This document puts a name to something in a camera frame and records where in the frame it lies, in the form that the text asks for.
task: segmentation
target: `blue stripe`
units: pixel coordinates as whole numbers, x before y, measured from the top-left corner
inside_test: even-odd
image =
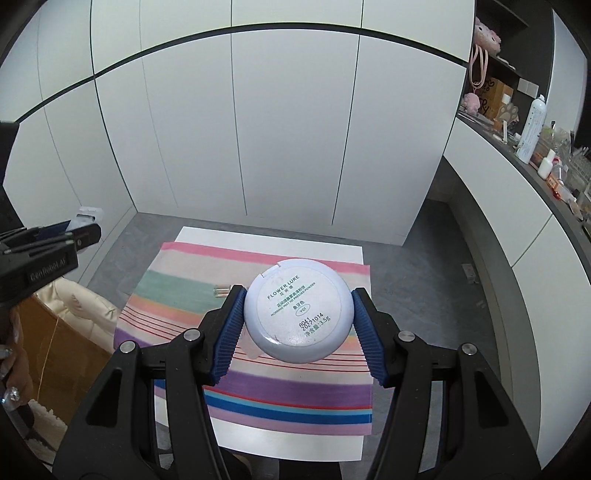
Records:
[[[321,415],[351,415],[351,414],[369,415],[369,414],[371,414],[371,409],[368,409],[368,408],[359,408],[359,409],[344,408],[342,410],[336,410],[336,409],[332,409],[332,408],[291,407],[291,406],[287,406],[287,405],[274,405],[274,404],[266,403],[264,401],[246,400],[245,398],[233,397],[232,395],[226,395],[224,393],[207,390],[205,392],[205,398],[206,398],[208,404],[210,403],[209,402],[210,397],[219,398],[221,400],[225,400],[227,402],[240,404],[240,405],[265,408],[267,410],[286,411],[286,412],[292,412],[292,413],[306,413],[306,414],[308,414],[311,412],[315,412],[315,413],[321,414]]]
[[[268,410],[266,408],[251,407],[248,405],[240,405],[221,398],[206,395],[207,405],[210,407],[222,408],[227,411],[242,413],[250,415],[251,417],[258,417],[260,419],[292,421],[298,423],[313,423],[320,425],[354,425],[371,423],[372,416],[370,414],[362,415],[315,415],[310,413],[292,413],[286,411]]]

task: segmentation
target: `white bottle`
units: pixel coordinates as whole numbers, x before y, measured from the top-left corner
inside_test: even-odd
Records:
[[[550,172],[552,171],[552,161],[554,160],[554,156],[556,152],[554,150],[550,150],[548,155],[546,155],[542,159],[542,163],[540,164],[540,168],[538,168],[538,175],[543,178],[544,180],[548,178]]]
[[[521,140],[517,147],[517,157],[523,163],[530,162],[545,120],[546,104],[544,102],[544,95],[540,95],[539,98],[531,102],[530,112],[527,115],[527,121],[525,122]]]

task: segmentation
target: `beige fabric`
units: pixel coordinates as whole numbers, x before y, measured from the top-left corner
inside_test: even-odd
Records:
[[[39,290],[37,298],[81,335],[113,352],[120,312],[111,302],[63,277]]]

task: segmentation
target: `small box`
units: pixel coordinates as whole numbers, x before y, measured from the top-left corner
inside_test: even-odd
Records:
[[[513,97],[513,89],[502,81],[487,77],[485,84],[476,91],[478,98],[480,98],[479,113],[490,120],[494,120],[501,108],[501,99],[504,94]]]

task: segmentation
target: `black trim line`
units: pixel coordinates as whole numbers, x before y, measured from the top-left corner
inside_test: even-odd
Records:
[[[397,35],[392,35],[388,33],[378,32],[375,30],[367,30],[365,28],[359,27],[347,27],[345,25],[331,25],[331,24],[321,24],[321,23],[306,23],[306,22],[285,22],[285,23],[261,23],[261,24],[254,24],[254,25],[237,25],[235,27],[224,27],[218,28],[216,30],[209,30],[206,32],[195,33],[192,35],[187,35],[186,37],[175,38],[174,40],[170,40],[165,43],[161,43],[160,45],[156,45],[151,48],[147,48],[146,50],[142,50],[137,52],[123,60],[115,62],[113,65],[110,65],[98,73],[80,80],[69,87],[66,87],[60,90],[57,93],[54,93],[50,97],[43,100],[37,106],[31,108],[27,113],[23,114],[17,122],[22,122],[24,119],[31,116],[33,113],[38,111],[43,106],[47,105],[49,102],[55,100],[58,97],[61,97],[65,93],[84,85],[87,82],[97,79],[98,77],[104,75],[105,73],[109,73],[111,70],[115,70],[117,67],[121,67],[130,61],[137,60],[141,57],[149,55],[151,53],[164,50],[165,48],[174,47],[176,45],[180,45],[183,43],[187,43],[194,40],[199,40],[202,38],[210,38],[210,37],[217,37],[219,35],[227,35],[230,33],[241,33],[241,32],[250,32],[250,31],[260,31],[260,30],[323,30],[323,31],[332,31],[332,32],[340,32],[340,33],[349,33],[353,35],[362,35],[364,37],[372,37],[378,38],[380,40],[391,41],[393,43],[398,43],[400,45],[406,45],[407,47],[416,48],[417,50],[424,51],[426,53],[430,53],[437,57],[441,57],[445,60],[450,62],[456,63],[464,68],[467,67],[468,63],[465,60],[459,59],[447,52],[439,50],[434,47],[430,47],[429,45],[425,45],[423,43],[419,43],[415,40],[410,40],[409,38],[399,37]]]

